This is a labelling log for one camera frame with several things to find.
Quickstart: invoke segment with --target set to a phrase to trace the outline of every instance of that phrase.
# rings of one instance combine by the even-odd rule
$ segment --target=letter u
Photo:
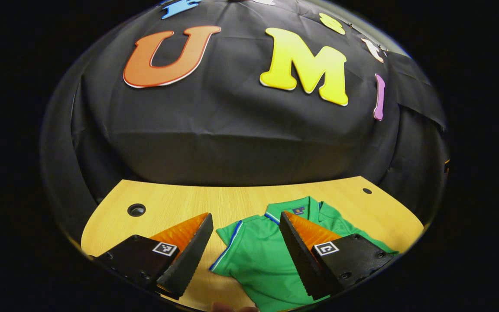
[[[218,32],[219,26],[196,26],[184,30],[184,34],[190,37],[180,57],[167,66],[152,66],[151,60],[161,43],[174,34],[172,30],[139,39],[124,69],[125,83],[135,88],[147,88],[170,85],[183,79],[198,67],[209,38]]]

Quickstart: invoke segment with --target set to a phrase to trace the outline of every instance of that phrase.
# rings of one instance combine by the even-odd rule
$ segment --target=white stripe trim
[[[244,222],[240,223],[240,226],[238,227],[238,231],[236,231],[236,233],[234,234],[234,237],[230,240],[230,243],[229,243],[228,247],[226,247],[226,250],[224,251],[224,253],[222,253],[221,257],[218,258],[217,263],[215,263],[215,265],[211,269],[211,271],[214,271],[214,269],[216,269],[218,267],[218,264],[220,263],[220,261],[222,260],[222,258],[228,253],[228,250],[230,249],[230,247],[232,247],[232,245],[234,245],[234,240],[238,236],[238,233],[240,233],[240,228],[242,227],[243,224],[244,224]]]
[[[268,215],[269,217],[271,217],[271,218],[275,219],[275,221],[276,221],[276,222],[281,223],[281,221],[280,221],[279,219],[275,218],[275,216],[274,216],[274,215],[271,215],[271,214],[270,214],[270,213],[268,213],[268,212],[265,212],[265,214],[266,214],[266,215]]]

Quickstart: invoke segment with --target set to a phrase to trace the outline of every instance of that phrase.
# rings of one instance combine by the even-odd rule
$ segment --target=blue letter
[[[168,6],[163,8],[163,10],[167,9],[167,14],[161,17],[161,19],[164,20],[165,18],[168,18],[170,16],[173,16],[175,14],[193,8],[198,5],[197,3],[194,2],[200,2],[200,1],[201,0],[180,0],[179,2],[174,2],[173,4],[169,4]]]

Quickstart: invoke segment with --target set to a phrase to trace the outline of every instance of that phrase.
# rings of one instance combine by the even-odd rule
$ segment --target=yellow letter
[[[274,38],[275,45],[271,68],[259,78],[262,85],[284,90],[295,89],[297,81],[291,75],[293,62],[306,93],[315,90],[324,74],[324,85],[319,88],[321,98],[342,106],[348,104],[344,81],[346,57],[341,52],[323,47],[313,57],[297,34],[279,28],[267,28],[265,32]]]
[[[342,25],[338,22],[338,20],[335,20],[324,13],[319,13],[319,16],[321,16],[321,22],[323,22],[325,26],[339,34],[346,34],[346,31],[342,28]]]

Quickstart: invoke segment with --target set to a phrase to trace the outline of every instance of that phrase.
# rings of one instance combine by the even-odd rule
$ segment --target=black cloth
[[[316,5],[276,0],[206,0],[165,20],[156,6],[123,23],[71,68],[49,103],[41,149],[43,177],[57,218],[80,240],[85,223],[121,179],[177,185],[254,186],[364,176],[423,222],[445,185],[448,126],[435,88],[409,57],[369,52],[364,34],[327,28]],[[192,26],[222,28],[198,68],[165,86],[123,81],[135,42],[165,30],[152,65],[178,59]],[[264,87],[273,38],[298,34],[313,55],[330,46],[347,58],[341,107],[305,93]],[[375,74],[386,82],[384,119],[373,118]]]

